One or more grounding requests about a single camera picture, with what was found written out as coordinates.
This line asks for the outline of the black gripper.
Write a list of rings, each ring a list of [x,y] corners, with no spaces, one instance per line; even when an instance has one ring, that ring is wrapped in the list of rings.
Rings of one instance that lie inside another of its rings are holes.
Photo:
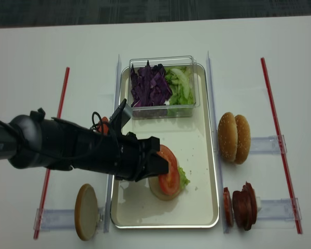
[[[160,151],[159,138],[138,139],[136,134],[128,132],[119,136],[118,142],[120,155],[115,179],[137,182],[169,172],[168,161],[157,154]]]

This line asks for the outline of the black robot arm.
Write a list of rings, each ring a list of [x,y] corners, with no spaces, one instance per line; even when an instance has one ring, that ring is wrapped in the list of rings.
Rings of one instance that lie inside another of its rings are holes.
[[[118,107],[109,121],[88,129],[63,119],[48,120],[43,109],[9,123],[0,121],[0,160],[17,169],[81,169],[131,182],[168,173],[158,138],[121,133],[130,118],[128,108]]]

